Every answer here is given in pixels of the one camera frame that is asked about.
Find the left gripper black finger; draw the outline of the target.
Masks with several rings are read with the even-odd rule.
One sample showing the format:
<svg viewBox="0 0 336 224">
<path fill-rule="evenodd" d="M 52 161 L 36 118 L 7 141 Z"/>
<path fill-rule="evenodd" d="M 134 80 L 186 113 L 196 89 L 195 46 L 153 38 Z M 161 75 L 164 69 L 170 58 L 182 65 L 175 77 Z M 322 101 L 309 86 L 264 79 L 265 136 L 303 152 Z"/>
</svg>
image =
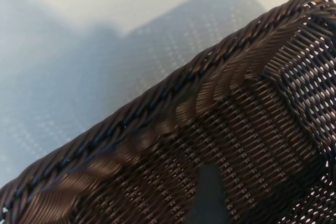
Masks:
<svg viewBox="0 0 336 224">
<path fill-rule="evenodd" d="M 188 213 L 187 223 L 230 223 L 225 203 L 224 187 L 216 165 L 204 165 L 199 169 L 200 177 L 194 203 Z"/>
</svg>

